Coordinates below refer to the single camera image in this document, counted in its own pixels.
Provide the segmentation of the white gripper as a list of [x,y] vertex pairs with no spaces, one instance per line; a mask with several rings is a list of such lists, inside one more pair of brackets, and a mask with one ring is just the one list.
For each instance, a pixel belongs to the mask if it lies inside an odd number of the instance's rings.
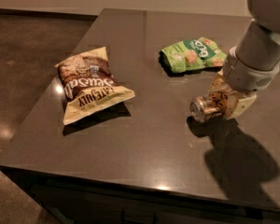
[[210,92],[225,92],[224,119],[236,119],[252,106],[257,99],[256,91],[266,89],[280,71],[276,66],[272,71],[250,68],[236,56],[236,47],[230,49],[223,70],[215,74]]

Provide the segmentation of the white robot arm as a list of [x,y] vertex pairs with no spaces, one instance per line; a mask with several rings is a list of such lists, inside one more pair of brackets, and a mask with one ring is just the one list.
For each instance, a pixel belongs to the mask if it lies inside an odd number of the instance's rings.
[[247,0],[252,21],[230,49],[209,97],[213,117],[233,119],[253,104],[280,71],[280,0]]

